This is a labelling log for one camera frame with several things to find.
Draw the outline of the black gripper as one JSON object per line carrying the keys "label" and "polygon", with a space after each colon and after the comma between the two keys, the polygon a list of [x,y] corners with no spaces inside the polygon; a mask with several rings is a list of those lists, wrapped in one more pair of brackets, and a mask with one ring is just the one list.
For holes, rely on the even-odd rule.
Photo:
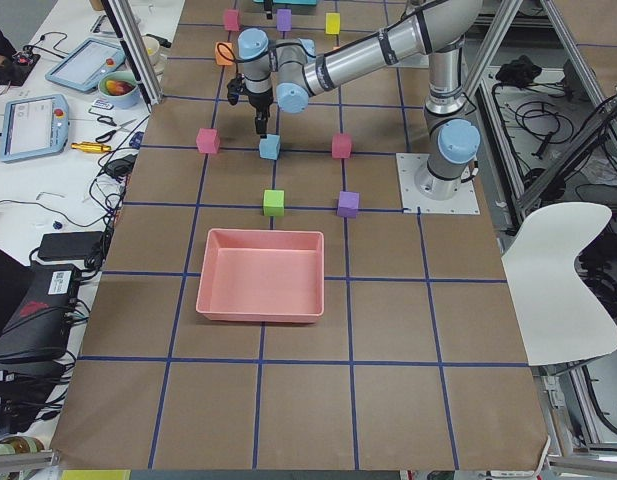
{"label": "black gripper", "polygon": [[273,8],[274,8],[274,1],[273,0],[263,0],[263,7],[265,9],[265,15],[267,19],[272,19],[273,18]]}
{"label": "black gripper", "polygon": [[248,101],[256,112],[254,119],[255,132],[260,138],[266,138],[268,135],[270,107],[273,104],[273,94],[271,92],[250,92],[248,94]]}

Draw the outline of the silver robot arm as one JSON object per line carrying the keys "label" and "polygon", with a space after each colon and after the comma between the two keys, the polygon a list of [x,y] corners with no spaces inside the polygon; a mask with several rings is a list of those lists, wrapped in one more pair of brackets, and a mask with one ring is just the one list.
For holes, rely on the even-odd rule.
{"label": "silver robot arm", "polygon": [[478,130],[465,117],[463,53],[481,10],[479,1],[408,1],[395,22],[330,51],[318,51],[308,38],[274,39],[248,28],[227,54],[235,64],[227,100],[245,98],[255,132],[265,138],[273,105],[298,114],[310,99],[365,76],[402,74],[402,89],[421,96],[430,146],[411,180],[423,197],[449,200],[471,179],[466,169],[480,145]]}

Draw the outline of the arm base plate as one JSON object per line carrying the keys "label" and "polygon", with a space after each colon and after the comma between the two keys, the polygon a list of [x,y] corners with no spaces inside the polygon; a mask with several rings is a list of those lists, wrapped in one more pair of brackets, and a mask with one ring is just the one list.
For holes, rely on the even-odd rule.
{"label": "arm base plate", "polygon": [[441,180],[428,170],[428,154],[397,153],[402,211],[409,214],[479,215],[470,165],[454,180]]}

